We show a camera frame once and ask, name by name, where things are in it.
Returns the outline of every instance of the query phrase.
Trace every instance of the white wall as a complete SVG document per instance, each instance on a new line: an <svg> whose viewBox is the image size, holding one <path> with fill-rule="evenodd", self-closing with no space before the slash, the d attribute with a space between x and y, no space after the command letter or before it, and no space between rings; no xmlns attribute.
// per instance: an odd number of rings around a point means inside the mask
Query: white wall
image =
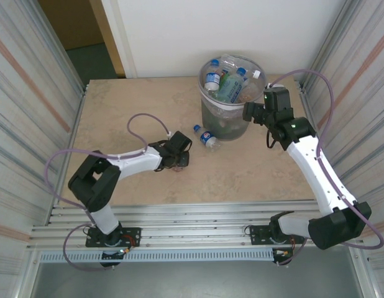
<svg viewBox="0 0 384 298"><path fill-rule="evenodd" d="M126 76L195 76L222 53L309 67L345 0L102 0Z"/></svg>

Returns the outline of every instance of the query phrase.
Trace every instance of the orange stripe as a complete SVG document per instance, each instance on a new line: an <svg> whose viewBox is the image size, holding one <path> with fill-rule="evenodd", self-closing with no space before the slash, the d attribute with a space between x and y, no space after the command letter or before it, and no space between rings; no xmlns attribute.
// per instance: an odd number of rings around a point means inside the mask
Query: orange stripe
<svg viewBox="0 0 384 298"><path fill-rule="evenodd" d="M378 41L378 43L373 48L373 50L370 52L370 54L368 54L368 57L365 59L362 66L359 68L358 72L356 72L356 74L352 77L352 79L348 82L348 84L344 87L344 89L338 95L338 97L334 103L334 108L336 108L340 104L340 102L346 97L346 95L352 89L352 87L357 82L357 80L367 70L367 68L373 63L373 61L377 58L377 56L382 52L383 49L384 49L384 35ZM319 129L323 126L323 124L325 123L325 121L329 117L329 114L330 114L330 109L327 110L327 112L324 114L323 118L318 122Z"/></svg>
<svg viewBox="0 0 384 298"><path fill-rule="evenodd" d="M10 65L15 69L15 71L19 74L19 76L24 80L25 84L33 91L33 93L40 99L42 104L48 109L48 111L53 115L55 120L65 129L66 132L70 131L70 127L66 122L62 119L60 114L54 109L54 107L49 103L47 98L44 96L43 92L37 87L35 82L33 82L32 78L26 73L26 71L21 67L21 65L17 62L14 56L11 55L10 51L6 48L6 46L0 40L0 53L3 57L10 63Z"/></svg>
<svg viewBox="0 0 384 298"><path fill-rule="evenodd" d="M24 242L29 242L29 234L20 232L18 230L14 230L13 228L6 227L4 225L0 225L0 236L24 241Z"/></svg>

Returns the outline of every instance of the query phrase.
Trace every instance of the beige tabletop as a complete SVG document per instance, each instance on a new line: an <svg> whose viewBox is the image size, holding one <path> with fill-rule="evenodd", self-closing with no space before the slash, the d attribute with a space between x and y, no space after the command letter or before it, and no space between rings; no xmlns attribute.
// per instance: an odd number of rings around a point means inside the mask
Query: beige tabletop
<svg viewBox="0 0 384 298"><path fill-rule="evenodd" d="M176 173L170 169L147 171L118 182L112 205L183 204L199 202L284 201L314 199L303 174L279 144L266 146L265 127L251 123L237 140L224 142L211 153L193 134L201 124L198 80L187 78L103 79L90 81L74 147L125 153L142 148L126 123L139 112L156 115L170 131L181 131L194 141L190 165ZM288 88L295 117L304 116L292 77ZM131 129L148 142L166 138L162 126L148 117L133 120ZM86 158L72 154L66 184ZM75 201L65 186L63 196Z"/></svg>

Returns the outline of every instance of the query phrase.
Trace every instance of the bucket rim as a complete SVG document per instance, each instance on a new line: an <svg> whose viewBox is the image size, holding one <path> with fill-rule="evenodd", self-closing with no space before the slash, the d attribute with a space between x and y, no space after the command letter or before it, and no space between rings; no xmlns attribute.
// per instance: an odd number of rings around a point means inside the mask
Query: bucket rim
<svg viewBox="0 0 384 298"><path fill-rule="evenodd" d="M267 75L265 74L264 70L262 69L262 67L261 67L258 63L254 62L253 60L248 59L248 58L246 58L246 57L244 57L244 56L239 56L239 55L230 55L230 56L235 57L235 58L245 59L245 60L247 60L247 61L249 61L249 62L251 62L251 63L257 65L257 66L260 68L261 75L264 77L264 86L267 85ZM203 71L203 68L204 68L204 67L205 67L211 60L213 60L213 59L217 59L217 60L219 60L219 59L221 59L221 56L219 56L219 57L217 57L217 58L212 58L212 59L208 60L205 64L203 64L203 66L202 66L201 69L199 70L199 75L198 75L198 85L199 85L199 90L200 90L201 94L202 94L202 95L203 95L209 102L211 102L211 103L214 104L215 106L220 107L220 108L222 108L222 109L224 109L224 110L232 111L232 110L237 110L237 109L241 109L241 108L243 108L243 106L244 106L244 104L245 104L244 102L240 102L240 103L238 103L238 104L227 104L227 103L225 103L225 102L218 101L217 99L212 98L212 97L209 95L209 93L203 88L203 86L202 86L202 84L201 84L201 82L200 82L200 75L201 75L201 73L202 73L202 71ZM254 100L249 101L249 102L255 102L255 101L259 100L259 99L261 98L261 96L263 95L263 92L264 92L264 89L260 92L260 94L259 94Z"/></svg>

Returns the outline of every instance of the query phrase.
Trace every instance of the cable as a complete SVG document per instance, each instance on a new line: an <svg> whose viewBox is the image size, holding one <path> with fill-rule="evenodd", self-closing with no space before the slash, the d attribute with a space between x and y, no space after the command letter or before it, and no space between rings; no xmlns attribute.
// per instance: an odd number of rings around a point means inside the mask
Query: cable
<svg viewBox="0 0 384 298"><path fill-rule="evenodd" d="M86 272L95 272L95 271L105 271L105 270L108 270L110 269L111 267L102 267L102 268L87 268L87 267L80 267L76 264L74 264L69 258L68 256L66 255L66 244L68 243L68 240L70 238L70 236L73 234L73 232L75 232L76 230L78 230L79 228L81 227L91 227L91 223L90 222L87 222L87 223L83 223L81 225L78 225L77 227L73 228L69 234L65 237L65 241L63 242L63 245L62 245L62 253L63 253L63 257L65 258L65 261L72 267L74 267L75 269L78 269L78 270L82 270L82 271L86 271Z"/></svg>
<svg viewBox="0 0 384 298"><path fill-rule="evenodd" d="M307 239L307 238L305 238L305 240L304 240L303 244L301 244L300 248L298 249L298 251L296 251L296 253L295 253L295 254L293 254L293 256L291 256L291 257L290 257L290 258L288 258L287 260L285 260L285 261L282 261L282 262L280 262L280 263L278 263L278 264L279 264L279 265L286 265L286 264L290 263L292 259L294 259L296 256L298 256L298 255L299 255L299 253L301 253L301 250L303 250L303 248L304 248L304 246L305 246L305 244L306 244L307 240L308 240L308 239Z"/></svg>
<svg viewBox="0 0 384 298"><path fill-rule="evenodd" d="M135 241L130 235L123 235L122 237L129 239L130 245L135 246Z"/></svg>
<svg viewBox="0 0 384 298"><path fill-rule="evenodd" d="M86 236L88 236L88 232L86 233L85 228L87 228L87 226L85 226L85 227L83 228L83 234L85 234Z"/></svg>
<svg viewBox="0 0 384 298"><path fill-rule="evenodd" d="M275 143L277 142L276 140L273 140L271 145L269 145L269 136L270 136L270 132L269 132L269 129L267 130L267 148L269 149L272 149L273 146L275 146Z"/></svg>
<svg viewBox="0 0 384 298"><path fill-rule="evenodd" d="M327 88L329 89L329 93L330 93L330 114L329 114L329 118L327 118L327 122L323 128L323 131L322 131L322 135L321 135L321 138L319 139L318 141L318 145L316 147L316 156L317 156L317 160L318 160L318 163L324 173L324 175L326 176L327 180L329 181L329 183L331 184L331 186L334 188L334 190L336 191L337 195L342 199L342 201L369 227L372 229L372 231L377 235L378 239L379 239L379 244L377 245L374 245L374 246L366 246L366 245L356 245L356 244L352 244L352 243L346 243L344 242L343 244L346 245L346 246L350 246L350 247L354 247L354 248L361 248L363 250L377 250L381 247L384 246L384 238L383 238L383 235L381 235L380 231L377 230L377 228L374 226L374 224L372 224L369 220L367 220L346 198L345 198L345 195L342 194L341 190L338 188L337 184L333 181L333 179L331 178L329 172L327 172L327 169L326 167L324 166L323 164L323 161L322 159L320 158L320 155L321 155L321 150L322 150L322 146L323 146L323 141L324 141L324 137L326 136L327 134L327 130L329 129L330 127L330 123L331 123L331 120L333 118L333 113L334 113L334 93L333 93L333 88L331 86L331 83L330 81L323 75L321 74L320 72L318 71L315 71L315 70L306 70L306 69L302 69L302 70L294 70L294 71L291 71L287 74L284 74L283 76L280 76L279 78L277 78L276 80L274 80L274 82L271 84L271 87L278 83L279 81L283 80L285 77L287 76L291 76L291 75L294 75L296 73L312 73L318 77L320 77L321 79L324 80Z"/></svg>
<svg viewBox="0 0 384 298"><path fill-rule="evenodd" d="M143 155L146 151L147 151L147 148L148 148L148 143L147 141L145 141L144 138L142 138L140 135L136 134L135 132L131 131L130 129L130 123L131 121L138 117L138 116L147 116L147 117L151 117L155 120L157 120L162 126L163 128L166 130L166 134L168 136L170 136L170 131L167 129L166 125L163 123L163 121L161 121L158 117L154 116L154 115L151 115L151 114L148 114L148 113L138 113L136 115L133 115L129 121L127 122L127 131L134 137L138 138L143 144L144 144L144 149L142 149L141 151L139 151L138 153L134 153L134 154L130 154L130 155L105 155L105 154L101 154L101 153L97 153L97 152L92 152L92 151L88 151L88 150L82 150L82 149L76 149L76 148L72 148L72 149L63 149L63 150L59 150L57 152L55 152L48 160L47 162L45 163L45 166L44 166L44 181L45 181L45 184L47 185L48 187L48 190L54 195L55 198L57 198L59 201L63 201L65 203L68 203L69 205L72 205L72 206L75 206L75 207L78 207L80 209L82 209L84 212L86 212L86 215L88 216L88 218L90 219L91 223L84 223L82 225L79 225L77 227L75 227L73 230L70 231L70 233L66 236L65 238L65 241L63 242L63 248L62 248L62 251L63 251L63 256L66 260L66 262L68 262L68 264L76 269L79 269L79 270L82 270L82 271L88 271L88 272L91 272L91 271L101 271L101 270L106 270L107 268L83 268L83 267L79 267L77 265L75 265L74 263L72 263L70 261L70 259L67 257L66 255L66 243L68 242L68 239L70 238L71 234L78 230L79 228L81 227L92 227L93 225L95 225L95 221L93 219L93 217L91 216L91 214L88 212L87 208L84 206L84 205L81 205L79 203L75 203L75 202L72 202L68 199L65 199L64 197L62 197L61 195L57 194L57 192L55 191L54 187L50 184L50 181L48 179L48 169L50 167L50 163L52 162L52 160L58 156L58 155L61 155L61 154L67 154L67 153L84 153L84 154L87 154L87 155L91 155L91 156L95 156L95 157L99 157L99 158L105 158L105 159L109 159L109 160L124 160L124 159L128 159L128 158L135 158L135 157L138 157L138 156L141 156Z"/></svg>
<svg viewBox="0 0 384 298"><path fill-rule="evenodd" d="M296 248L296 240L294 239L293 236L290 236L290 242L291 242L291 249L294 252L294 249Z"/></svg>
<svg viewBox="0 0 384 298"><path fill-rule="evenodd" d="M248 228L250 228L252 225L248 225L248 226L246 226L245 228L244 228L244 235L247 235L247 236L251 236L251 234L248 234L248 233L246 233L246 230L248 229Z"/></svg>

